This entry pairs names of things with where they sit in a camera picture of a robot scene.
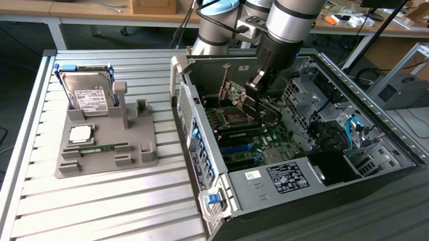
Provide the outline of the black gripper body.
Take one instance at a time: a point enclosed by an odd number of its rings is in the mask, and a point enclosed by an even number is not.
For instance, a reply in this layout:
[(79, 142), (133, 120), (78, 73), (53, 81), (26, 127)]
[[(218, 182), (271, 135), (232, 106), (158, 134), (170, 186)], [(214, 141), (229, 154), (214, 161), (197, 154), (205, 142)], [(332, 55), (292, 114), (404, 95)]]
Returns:
[(288, 69), (299, 56), (304, 41), (291, 43), (276, 39), (269, 33), (264, 33), (257, 48), (257, 60), (260, 68), (268, 70)]

